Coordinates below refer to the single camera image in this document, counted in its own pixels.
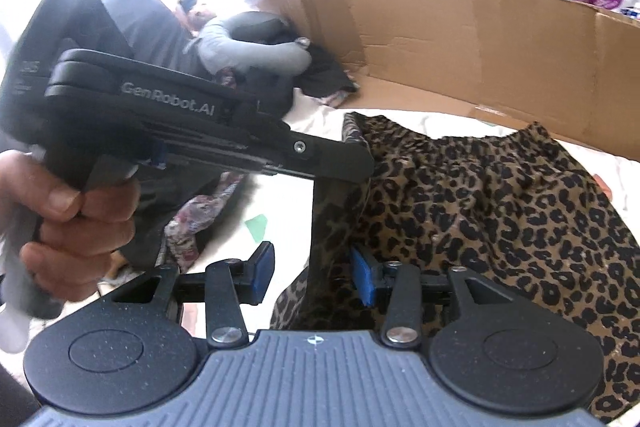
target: finger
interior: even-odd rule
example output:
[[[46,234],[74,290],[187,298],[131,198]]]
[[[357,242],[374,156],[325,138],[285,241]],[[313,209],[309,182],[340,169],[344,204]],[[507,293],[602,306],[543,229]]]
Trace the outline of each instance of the finger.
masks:
[[[130,179],[115,187],[101,187],[84,195],[82,215],[105,223],[117,223],[129,219],[138,206],[140,184]]]
[[[82,205],[82,196],[51,174],[31,156],[6,151],[0,154],[0,194],[54,221],[68,221]]]
[[[68,302],[79,302],[88,299],[93,295],[98,288],[98,280],[81,284],[78,286],[68,285],[52,279],[47,279],[42,275],[36,275],[35,281],[44,291],[54,296],[56,299],[61,299]]]
[[[27,270],[34,275],[69,286],[94,283],[107,272],[111,263],[109,253],[76,257],[40,243],[24,245],[20,250],[20,257]]]
[[[123,247],[133,239],[135,231],[133,219],[104,223],[78,216],[66,223],[45,220],[40,227],[40,240],[57,250],[90,257]]]

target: gray fabric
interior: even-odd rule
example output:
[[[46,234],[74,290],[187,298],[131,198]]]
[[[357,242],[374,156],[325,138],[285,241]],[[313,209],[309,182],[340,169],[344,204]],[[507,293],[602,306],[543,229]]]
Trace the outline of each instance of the gray fabric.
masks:
[[[195,46],[200,60],[211,74],[229,67],[241,73],[258,68],[270,73],[295,76],[311,64],[311,55],[300,44],[284,42],[270,46],[235,41],[223,24],[218,19],[205,24]]]
[[[0,365],[0,427],[18,427],[38,408],[33,395]]]
[[[210,78],[191,33],[161,0],[102,0],[133,50],[134,58],[180,73]]]

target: leopard print fabric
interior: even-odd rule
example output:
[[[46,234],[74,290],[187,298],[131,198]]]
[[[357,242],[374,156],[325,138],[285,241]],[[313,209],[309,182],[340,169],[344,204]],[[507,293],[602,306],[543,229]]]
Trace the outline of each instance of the leopard print fabric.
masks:
[[[348,114],[369,182],[317,180],[308,267],[278,298],[272,328],[378,330],[351,283],[347,246],[440,275],[456,264],[505,283],[588,330],[605,355],[591,412],[609,421],[640,398],[640,249],[591,175],[539,124],[508,137],[430,139]],[[423,333],[442,327],[425,307]]]

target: dark pillow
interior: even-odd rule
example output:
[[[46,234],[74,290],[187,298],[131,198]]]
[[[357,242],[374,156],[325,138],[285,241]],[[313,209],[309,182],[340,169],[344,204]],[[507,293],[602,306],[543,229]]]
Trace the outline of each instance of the dark pillow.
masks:
[[[190,32],[161,0],[102,0],[140,62],[210,79]]]
[[[294,87],[315,98],[324,98],[340,90],[358,90],[344,68],[326,49],[311,43],[306,50],[311,55],[311,65],[293,79]]]
[[[293,78],[290,76],[249,68],[244,75],[236,71],[236,82],[238,90],[250,92],[260,100],[260,112],[280,119],[293,107]]]
[[[287,23],[280,16],[268,12],[243,12],[229,17],[222,23],[223,28],[235,41],[269,43],[276,36],[290,32],[289,42],[296,39]]]

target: black handle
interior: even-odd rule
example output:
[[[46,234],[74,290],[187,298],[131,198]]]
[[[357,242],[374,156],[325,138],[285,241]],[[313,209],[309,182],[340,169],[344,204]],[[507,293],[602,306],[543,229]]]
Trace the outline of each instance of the black handle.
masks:
[[[64,144],[47,151],[37,150],[36,157],[52,174],[78,190],[116,185],[135,174],[137,167],[112,156],[79,152]],[[20,260],[20,250],[38,240],[42,218],[28,208],[17,205],[4,234],[4,272],[0,287],[2,301],[39,319],[51,320],[62,312],[64,302],[39,288]]]
[[[397,349],[414,349],[422,342],[422,283],[420,268],[401,264],[391,292],[382,342]]]

